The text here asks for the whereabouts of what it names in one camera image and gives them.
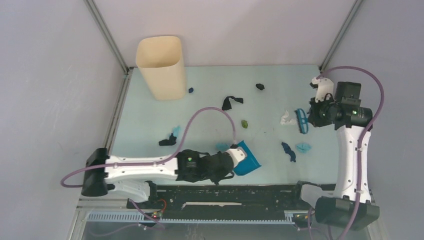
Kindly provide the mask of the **blue hand brush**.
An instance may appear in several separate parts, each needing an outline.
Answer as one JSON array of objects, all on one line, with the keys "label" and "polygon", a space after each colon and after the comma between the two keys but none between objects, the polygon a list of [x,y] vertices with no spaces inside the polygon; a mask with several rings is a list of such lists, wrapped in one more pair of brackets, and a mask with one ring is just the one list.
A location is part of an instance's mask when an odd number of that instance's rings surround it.
[{"label": "blue hand brush", "polygon": [[297,117],[297,124],[301,134],[307,134],[309,132],[308,118],[305,111],[301,108],[295,110]]}]

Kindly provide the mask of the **long black paper scrap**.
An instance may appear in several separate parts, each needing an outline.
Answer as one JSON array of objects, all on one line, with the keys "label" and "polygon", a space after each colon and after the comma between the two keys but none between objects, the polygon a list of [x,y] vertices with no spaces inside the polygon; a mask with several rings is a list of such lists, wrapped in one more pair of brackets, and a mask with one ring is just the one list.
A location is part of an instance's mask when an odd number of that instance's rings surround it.
[{"label": "long black paper scrap", "polygon": [[233,100],[233,101],[235,101],[237,103],[241,103],[241,104],[244,103],[244,99],[242,97],[227,96],[223,100],[223,103],[222,103],[222,106],[221,106],[221,110],[222,111],[228,111],[228,110],[231,110],[232,109],[232,104],[231,104],[231,101],[230,100]]}]

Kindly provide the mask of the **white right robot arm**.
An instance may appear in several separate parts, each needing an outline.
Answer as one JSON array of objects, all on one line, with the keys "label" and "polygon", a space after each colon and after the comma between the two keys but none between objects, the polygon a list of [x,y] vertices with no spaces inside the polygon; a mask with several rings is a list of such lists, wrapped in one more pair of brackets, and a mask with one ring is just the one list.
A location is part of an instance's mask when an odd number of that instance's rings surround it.
[{"label": "white right robot arm", "polygon": [[337,181],[332,195],[317,184],[299,181],[300,190],[291,194],[291,204],[297,209],[310,205],[320,224],[362,230],[380,216],[380,208],[371,203],[367,174],[373,112],[361,106],[359,83],[334,86],[324,78],[313,79],[310,85],[316,95],[309,101],[307,123],[315,128],[334,125],[339,147]]}]

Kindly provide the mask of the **light blue paper scrap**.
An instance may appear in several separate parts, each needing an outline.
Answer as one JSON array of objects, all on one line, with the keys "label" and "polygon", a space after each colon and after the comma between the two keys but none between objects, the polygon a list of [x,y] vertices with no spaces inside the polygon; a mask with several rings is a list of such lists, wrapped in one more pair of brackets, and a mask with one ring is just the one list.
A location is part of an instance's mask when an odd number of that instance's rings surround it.
[{"label": "light blue paper scrap", "polygon": [[217,143],[215,148],[219,152],[225,152],[231,148],[231,145],[229,143]]}]

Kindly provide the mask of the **small black paper scrap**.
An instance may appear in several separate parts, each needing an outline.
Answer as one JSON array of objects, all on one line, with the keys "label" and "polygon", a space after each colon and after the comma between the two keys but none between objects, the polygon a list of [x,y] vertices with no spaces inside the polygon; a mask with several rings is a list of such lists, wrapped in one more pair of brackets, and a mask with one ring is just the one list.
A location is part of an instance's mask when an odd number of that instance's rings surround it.
[{"label": "small black paper scrap", "polygon": [[257,89],[259,89],[260,91],[263,91],[263,90],[265,89],[265,86],[264,86],[263,84],[261,84],[261,83],[257,83],[257,84],[255,85],[255,87],[256,87]]}]

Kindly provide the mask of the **blue dustpan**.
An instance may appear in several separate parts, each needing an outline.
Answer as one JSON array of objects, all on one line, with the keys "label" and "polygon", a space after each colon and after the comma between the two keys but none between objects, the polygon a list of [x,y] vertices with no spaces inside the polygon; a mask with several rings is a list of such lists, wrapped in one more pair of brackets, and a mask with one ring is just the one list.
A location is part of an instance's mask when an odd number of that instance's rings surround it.
[{"label": "blue dustpan", "polygon": [[242,160],[240,163],[237,164],[237,166],[234,168],[234,173],[237,176],[245,176],[257,169],[259,169],[262,165],[258,162],[250,148],[247,146],[244,140],[240,141],[237,144],[238,148],[241,148],[244,153],[246,154],[246,157],[244,160]]}]

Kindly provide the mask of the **dark blue paper scrap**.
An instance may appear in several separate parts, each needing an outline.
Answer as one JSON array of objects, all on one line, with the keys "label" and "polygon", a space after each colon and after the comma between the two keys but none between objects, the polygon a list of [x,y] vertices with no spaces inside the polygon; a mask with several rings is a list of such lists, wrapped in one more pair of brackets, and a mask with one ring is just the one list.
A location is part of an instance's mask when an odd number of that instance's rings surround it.
[{"label": "dark blue paper scrap", "polygon": [[283,147],[284,152],[287,155],[289,155],[290,162],[295,163],[297,161],[296,153],[291,149],[291,147],[286,142],[282,142],[281,145]]}]

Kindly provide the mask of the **white paper scrap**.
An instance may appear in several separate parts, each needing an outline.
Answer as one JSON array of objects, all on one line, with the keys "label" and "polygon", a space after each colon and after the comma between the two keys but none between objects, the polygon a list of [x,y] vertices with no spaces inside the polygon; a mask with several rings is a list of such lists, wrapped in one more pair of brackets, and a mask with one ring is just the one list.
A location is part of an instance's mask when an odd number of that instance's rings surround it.
[{"label": "white paper scrap", "polygon": [[297,115],[285,110],[284,114],[280,118],[280,124],[282,126],[294,126],[298,124]]}]

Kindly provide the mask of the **green paper scrap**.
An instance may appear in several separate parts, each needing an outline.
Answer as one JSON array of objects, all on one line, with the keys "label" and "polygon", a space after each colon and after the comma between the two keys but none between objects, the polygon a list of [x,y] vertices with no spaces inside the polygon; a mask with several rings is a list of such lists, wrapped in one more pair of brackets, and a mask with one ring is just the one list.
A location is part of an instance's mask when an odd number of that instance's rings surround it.
[{"label": "green paper scrap", "polygon": [[241,121],[241,126],[244,128],[244,129],[247,129],[248,127],[249,127],[249,124],[248,124],[248,122],[246,121],[246,120],[242,120]]}]

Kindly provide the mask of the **aluminium frame post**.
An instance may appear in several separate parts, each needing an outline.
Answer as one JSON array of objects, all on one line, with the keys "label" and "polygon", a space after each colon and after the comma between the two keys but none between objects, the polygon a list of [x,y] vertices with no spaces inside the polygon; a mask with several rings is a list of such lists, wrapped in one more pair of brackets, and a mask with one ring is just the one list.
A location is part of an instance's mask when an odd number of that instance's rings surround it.
[{"label": "aluminium frame post", "polygon": [[338,47],[340,46],[342,40],[344,39],[346,33],[349,30],[349,27],[351,26],[364,2],[364,0],[355,0],[353,2],[345,20],[343,21],[338,33],[336,34],[336,37],[330,45],[329,50],[327,51],[323,61],[319,65],[319,70],[321,73],[323,73],[328,68],[330,62],[332,61],[332,58],[334,57]]},{"label": "aluminium frame post", "polygon": [[114,106],[113,115],[107,130],[107,134],[104,140],[104,147],[109,150],[111,153],[114,147],[116,135],[118,133],[119,123],[122,116],[123,107],[125,104],[125,99],[128,92],[128,87],[131,82],[131,77],[133,73],[133,68],[129,67],[120,52],[116,41],[114,40],[112,33],[110,32],[105,19],[103,18],[96,2],[94,0],[84,0],[83,1],[90,12],[94,22],[96,23],[101,35],[103,36],[107,46],[109,47],[111,53],[116,59],[120,69],[123,71],[122,78],[120,80],[120,88],[118,92],[118,97]]}]

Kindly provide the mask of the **right aluminium frame post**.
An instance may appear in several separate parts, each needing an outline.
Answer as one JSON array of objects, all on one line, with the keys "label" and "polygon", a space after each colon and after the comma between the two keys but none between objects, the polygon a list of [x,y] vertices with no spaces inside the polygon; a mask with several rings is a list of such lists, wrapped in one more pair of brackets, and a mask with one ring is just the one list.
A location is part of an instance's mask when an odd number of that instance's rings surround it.
[{"label": "right aluminium frame post", "polygon": [[328,68],[330,62],[332,61],[332,58],[334,57],[338,47],[340,46],[342,40],[344,39],[346,33],[349,30],[349,27],[351,26],[364,2],[364,0],[355,0],[353,2],[345,20],[343,21],[338,33],[336,34],[336,37],[330,45],[329,50],[327,51],[323,61],[319,65],[319,70],[321,73],[323,73]]}]

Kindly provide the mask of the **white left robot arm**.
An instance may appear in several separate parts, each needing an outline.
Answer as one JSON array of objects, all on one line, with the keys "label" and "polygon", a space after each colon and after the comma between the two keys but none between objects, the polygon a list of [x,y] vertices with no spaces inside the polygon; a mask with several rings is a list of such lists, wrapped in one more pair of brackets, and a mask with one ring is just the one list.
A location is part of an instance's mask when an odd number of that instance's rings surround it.
[{"label": "white left robot arm", "polygon": [[122,195],[145,208],[158,202],[155,180],[195,183],[210,180],[218,184],[234,177],[234,168],[246,154],[240,148],[210,155],[194,150],[180,151],[171,157],[128,158],[109,155],[106,148],[96,149],[86,161],[81,194],[102,197],[109,192]]}]

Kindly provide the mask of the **light blue scrap left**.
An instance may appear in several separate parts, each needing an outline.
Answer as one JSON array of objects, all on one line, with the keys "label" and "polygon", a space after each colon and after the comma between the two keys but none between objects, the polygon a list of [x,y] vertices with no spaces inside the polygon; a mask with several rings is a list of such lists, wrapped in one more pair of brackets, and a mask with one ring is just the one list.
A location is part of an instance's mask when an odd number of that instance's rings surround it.
[{"label": "light blue scrap left", "polygon": [[180,126],[180,125],[175,126],[175,127],[172,129],[171,134],[172,134],[174,137],[176,137],[176,138],[177,138],[177,137],[179,136],[180,130],[181,130],[181,126]]}]

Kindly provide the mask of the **beige waste bin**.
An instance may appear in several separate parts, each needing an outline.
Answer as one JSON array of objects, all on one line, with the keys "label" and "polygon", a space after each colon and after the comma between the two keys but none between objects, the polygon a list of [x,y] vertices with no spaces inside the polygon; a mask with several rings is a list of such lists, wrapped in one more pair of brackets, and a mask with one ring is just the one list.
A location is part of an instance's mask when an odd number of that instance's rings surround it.
[{"label": "beige waste bin", "polygon": [[141,40],[135,62],[156,100],[173,101],[186,95],[183,46],[177,36],[155,36]]}]

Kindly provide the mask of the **light blue scrap right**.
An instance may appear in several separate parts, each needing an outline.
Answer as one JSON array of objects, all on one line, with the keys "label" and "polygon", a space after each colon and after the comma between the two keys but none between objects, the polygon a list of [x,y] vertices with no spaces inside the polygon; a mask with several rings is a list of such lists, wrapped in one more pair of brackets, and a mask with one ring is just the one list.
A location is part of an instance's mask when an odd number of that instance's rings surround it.
[{"label": "light blue scrap right", "polygon": [[298,143],[295,145],[295,148],[300,152],[300,153],[307,153],[308,151],[310,151],[312,149],[312,146],[308,143],[302,142],[302,143]]}]

